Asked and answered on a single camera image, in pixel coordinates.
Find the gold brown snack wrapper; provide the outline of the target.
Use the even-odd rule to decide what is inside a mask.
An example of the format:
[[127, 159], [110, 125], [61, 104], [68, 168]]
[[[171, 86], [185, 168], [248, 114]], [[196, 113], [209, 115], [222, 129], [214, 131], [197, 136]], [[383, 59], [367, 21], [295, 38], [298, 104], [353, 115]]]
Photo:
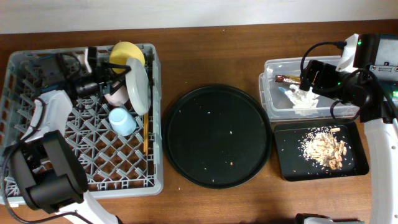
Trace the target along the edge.
[[275, 82], [277, 83], [293, 83], [300, 84], [300, 77], [290, 75], [275, 75]]

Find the white napkin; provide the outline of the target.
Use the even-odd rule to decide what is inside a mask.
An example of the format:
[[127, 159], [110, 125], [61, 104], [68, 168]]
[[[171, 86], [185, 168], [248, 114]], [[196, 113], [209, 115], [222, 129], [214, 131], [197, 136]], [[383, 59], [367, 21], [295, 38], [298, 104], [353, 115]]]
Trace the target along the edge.
[[310, 91], [303, 91], [298, 85], [291, 84], [289, 90], [285, 91], [284, 94], [293, 103], [294, 109], [307, 109], [316, 108], [318, 104], [318, 94]]

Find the blue cup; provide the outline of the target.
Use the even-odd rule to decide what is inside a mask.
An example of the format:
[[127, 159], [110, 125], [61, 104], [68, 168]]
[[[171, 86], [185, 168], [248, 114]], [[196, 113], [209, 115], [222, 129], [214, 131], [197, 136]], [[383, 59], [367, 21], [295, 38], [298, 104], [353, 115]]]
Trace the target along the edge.
[[113, 130], [122, 136], [132, 134], [137, 127], [133, 116], [123, 108], [114, 108], [111, 110], [108, 119]]

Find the pink cup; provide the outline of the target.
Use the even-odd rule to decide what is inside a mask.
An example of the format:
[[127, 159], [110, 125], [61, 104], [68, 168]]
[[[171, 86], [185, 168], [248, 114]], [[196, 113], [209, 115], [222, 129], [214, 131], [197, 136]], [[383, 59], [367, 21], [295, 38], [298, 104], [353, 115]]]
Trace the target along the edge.
[[122, 85], [117, 91], [112, 95], [110, 93], [104, 95], [105, 99], [112, 106], [121, 106], [129, 100], [127, 89]]

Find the grey round plate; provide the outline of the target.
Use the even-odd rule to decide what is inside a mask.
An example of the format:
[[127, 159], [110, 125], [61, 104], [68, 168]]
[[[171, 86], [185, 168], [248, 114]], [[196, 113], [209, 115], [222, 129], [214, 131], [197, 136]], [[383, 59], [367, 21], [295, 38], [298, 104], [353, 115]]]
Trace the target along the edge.
[[143, 116], [149, 112], [151, 104], [149, 78], [140, 60], [128, 58], [126, 65], [131, 69], [125, 74], [129, 100], [134, 111]]

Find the yellow bowl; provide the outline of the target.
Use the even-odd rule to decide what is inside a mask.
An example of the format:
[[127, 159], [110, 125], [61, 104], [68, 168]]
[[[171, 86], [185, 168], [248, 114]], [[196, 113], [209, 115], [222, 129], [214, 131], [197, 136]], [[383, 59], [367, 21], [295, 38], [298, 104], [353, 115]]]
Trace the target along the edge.
[[126, 65], [127, 59], [136, 58], [145, 66], [145, 57], [141, 49], [131, 42], [117, 43], [109, 56], [109, 62], [116, 65]]

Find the food scraps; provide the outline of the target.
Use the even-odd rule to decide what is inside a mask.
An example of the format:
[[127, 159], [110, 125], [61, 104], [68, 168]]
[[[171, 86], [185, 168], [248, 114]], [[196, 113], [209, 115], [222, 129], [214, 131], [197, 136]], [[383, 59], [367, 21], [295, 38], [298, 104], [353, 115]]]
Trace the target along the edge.
[[337, 126], [310, 128], [299, 141], [302, 156], [305, 160], [312, 160], [313, 166], [341, 169], [348, 152], [347, 142], [337, 138], [337, 134], [341, 133], [341, 128]]

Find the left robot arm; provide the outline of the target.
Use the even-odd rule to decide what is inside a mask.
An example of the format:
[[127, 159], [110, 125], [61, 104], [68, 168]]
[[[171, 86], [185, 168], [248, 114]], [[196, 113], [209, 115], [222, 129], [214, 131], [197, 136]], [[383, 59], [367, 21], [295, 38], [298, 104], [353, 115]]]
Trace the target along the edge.
[[99, 62], [93, 49], [85, 53], [84, 62], [72, 54], [52, 53], [32, 64], [42, 71], [39, 85], [32, 90], [34, 114], [24, 135], [5, 148], [1, 179], [10, 172], [26, 204], [47, 212], [51, 220], [120, 223], [90, 194], [85, 170], [64, 134], [75, 100], [113, 95], [132, 67]]

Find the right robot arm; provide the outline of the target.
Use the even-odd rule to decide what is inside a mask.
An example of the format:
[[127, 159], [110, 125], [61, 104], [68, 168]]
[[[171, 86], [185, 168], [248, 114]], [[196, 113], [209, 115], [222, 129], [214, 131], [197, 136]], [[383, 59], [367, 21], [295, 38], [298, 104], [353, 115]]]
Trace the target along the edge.
[[397, 223], [397, 105], [383, 84], [397, 83], [397, 36], [353, 34], [330, 43], [337, 65], [300, 62], [300, 89], [358, 106], [371, 156], [371, 223]]

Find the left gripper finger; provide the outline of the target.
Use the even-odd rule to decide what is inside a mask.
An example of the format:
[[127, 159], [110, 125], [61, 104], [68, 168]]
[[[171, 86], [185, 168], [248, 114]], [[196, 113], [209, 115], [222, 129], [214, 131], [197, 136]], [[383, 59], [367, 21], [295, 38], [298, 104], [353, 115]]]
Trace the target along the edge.
[[124, 70], [122, 73], [116, 73], [114, 70], [107, 70], [104, 77], [102, 94], [113, 95], [122, 86], [126, 86], [126, 75], [128, 72], [129, 70]]
[[120, 72], [121, 75], [125, 75], [126, 73], [131, 71], [131, 67], [129, 65], [119, 65], [119, 64], [110, 63], [110, 62], [102, 62], [101, 66], [104, 68], [109, 68], [111, 70], [120, 69], [120, 70], [122, 70], [122, 72]]

